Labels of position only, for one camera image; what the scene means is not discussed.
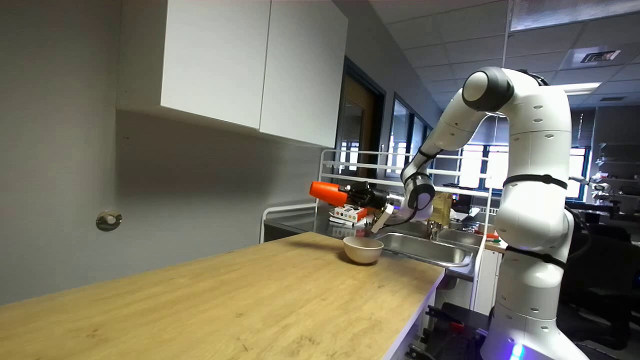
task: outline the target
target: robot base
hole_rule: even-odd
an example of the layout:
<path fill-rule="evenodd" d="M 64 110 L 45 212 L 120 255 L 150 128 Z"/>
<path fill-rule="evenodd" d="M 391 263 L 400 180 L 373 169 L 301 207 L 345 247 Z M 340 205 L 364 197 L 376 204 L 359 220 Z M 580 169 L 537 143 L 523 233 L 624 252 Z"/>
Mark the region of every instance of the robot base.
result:
<path fill-rule="evenodd" d="M 480 350 L 484 360 L 589 360 L 555 320 L 529 318 L 496 303 L 490 328 Z"/>

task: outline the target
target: black chair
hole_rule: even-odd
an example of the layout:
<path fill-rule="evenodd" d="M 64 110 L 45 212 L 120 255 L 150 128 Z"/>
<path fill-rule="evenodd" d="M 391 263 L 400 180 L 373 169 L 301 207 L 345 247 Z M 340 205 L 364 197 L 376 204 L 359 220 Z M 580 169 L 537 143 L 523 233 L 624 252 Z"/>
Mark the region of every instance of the black chair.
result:
<path fill-rule="evenodd" d="M 588 243 L 578 225 L 576 228 L 570 254 Z M 607 233 L 599 227 L 592 232 L 589 247 L 567 261 L 557 325 L 571 340 L 591 340 L 614 350 L 627 347 L 640 247 L 620 241 L 624 238 L 625 234 L 617 230 Z"/>

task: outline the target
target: ceiling vent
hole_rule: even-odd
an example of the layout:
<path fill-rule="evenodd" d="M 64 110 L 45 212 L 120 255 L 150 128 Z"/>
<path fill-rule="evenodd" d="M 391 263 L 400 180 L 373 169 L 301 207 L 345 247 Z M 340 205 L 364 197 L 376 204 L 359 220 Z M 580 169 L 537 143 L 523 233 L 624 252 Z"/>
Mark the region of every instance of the ceiling vent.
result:
<path fill-rule="evenodd" d="M 620 50 L 600 51 L 599 53 L 589 53 L 584 56 L 581 63 L 594 63 L 597 61 L 611 61 L 620 54 Z"/>
<path fill-rule="evenodd" d="M 612 96 L 612 97 L 603 97 L 600 101 L 620 101 L 624 99 L 625 96 Z"/>

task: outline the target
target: white shelf rack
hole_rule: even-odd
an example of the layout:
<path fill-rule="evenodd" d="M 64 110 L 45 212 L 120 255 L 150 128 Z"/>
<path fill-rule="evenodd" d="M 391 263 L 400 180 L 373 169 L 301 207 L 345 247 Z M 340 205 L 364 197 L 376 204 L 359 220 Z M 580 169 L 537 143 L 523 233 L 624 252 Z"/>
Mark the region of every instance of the white shelf rack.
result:
<path fill-rule="evenodd" d="M 357 154 L 368 154 L 368 155 L 377 155 L 378 156 L 378 161 L 377 164 L 370 164 L 370 163 L 350 163 L 350 162 L 345 162 L 345 161 L 336 161 L 335 159 L 339 158 L 339 154 L 345 152 L 345 153 L 357 153 Z M 325 159 L 325 155 L 327 154 L 332 154 L 332 158 L 334 160 L 326 160 Z M 349 176 L 349 175 L 342 175 L 342 174 L 333 174 L 333 173 L 326 173 L 323 170 L 324 169 L 334 169 L 334 168 L 340 168 L 340 167 L 344 167 L 344 168 L 348 168 L 348 167 L 356 167 L 356 168 L 375 168 L 375 169 L 381 169 L 381 170 L 402 170 L 401 167 L 395 167 L 395 166 L 389 166 L 389 165 L 380 165 L 380 159 L 385 159 L 386 156 L 389 155 L 405 155 L 405 156 L 409 156 L 410 154 L 400 154 L 400 153 L 389 153 L 389 152 L 378 152 L 378 151 L 351 151 L 351 150 L 338 150 L 338 149 L 326 149 L 323 150 L 322 153 L 320 154 L 320 168 L 318 171 L 318 181 L 326 181 L 327 179 L 341 179 L 341 180 L 351 180 L 351 181 L 368 181 L 370 183 L 374 183 L 374 184 L 382 184 L 382 185 L 387 185 L 387 186 L 395 186 L 398 187 L 398 192 L 402 192 L 404 190 L 404 185 L 403 183 L 398 180 L 398 181 L 393 181 L 393 180 L 384 180 L 384 179 L 371 179 L 368 177 L 358 177 L 358 176 Z M 436 160 L 437 159 L 457 159 L 457 160 L 462 160 L 464 158 L 469 158 L 469 157 L 464 157 L 464 156 L 455 156 L 455 155 L 438 155 L 436 156 Z M 489 161 L 488 158 L 473 158 L 475 160 L 484 160 L 484 161 Z M 453 171 L 453 170 L 440 170 L 440 169 L 427 169 L 426 170 L 428 174 L 434 174 L 434 175 L 449 175 L 449 176 L 460 176 L 462 175 L 462 172 L 460 171 Z M 491 175 L 487 175 L 487 174 L 473 174 L 474 176 L 478 176 L 478 177 L 482 177 L 485 179 L 490 179 Z M 464 190 L 464 189 L 459 189 L 459 188 L 448 188 L 448 187 L 444 187 L 444 186 L 436 186 L 435 190 L 438 192 L 445 192 L 445 193 L 458 193 L 458 194 L 463 194 L 463 195 L 471 195 L 471 196 L 475 196 L 475 197 L 480 197 L 480 198 L 484 198 L 486 199 L 486 207 L 485 209 L 491 209 L 491 199 L 494 199 L 495 197 L 492 197 L 492 191 L 493 188 L 489 187 L 489 191 L 488 192 L 479 192 L 479 191 L 474 191 L 474 190 Z M 484 245 L 486 243 L 486 229 L 487 229 L 487 224 L 489 223 L 489 214 L 491 213 L 491 211 L 487 211 L 485 210 L 484 212 L 484 233 L 483 233 L 483 238 L 482 238 L 482 242 L 480 243 L 480 247 L 478 249 L 478 253 L 476 256 L 476 263 L 475 263 L 475 268 L 474 268 L 474 280 L 473 280 L 473 285 L 472 285 L 472 290 L 471 290 L 471 298 L 469 300 L 469 308 L 473 309 L 476 306 L 476 292 L 477 292 L 477 284 L 478 284 L 478 274 L 480 273 L 480 264 L 482 262 L 482 255 L 484 252 Z"/>

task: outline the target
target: upper cabinet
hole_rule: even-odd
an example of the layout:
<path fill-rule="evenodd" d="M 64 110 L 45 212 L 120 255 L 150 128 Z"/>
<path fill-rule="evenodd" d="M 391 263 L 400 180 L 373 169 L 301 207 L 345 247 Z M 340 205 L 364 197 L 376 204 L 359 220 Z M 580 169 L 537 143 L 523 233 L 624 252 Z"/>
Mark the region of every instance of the upper cabinet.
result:
<path fill-rule="evenodd" d="M 335 145 L 346 40 L 332 1 L 273 1 L 261 131 Z"/>
<path fill-rule="evenodd" d="M 122 6 L 118 108 L 334 146 L 347 19 L 332 1 Z"/>

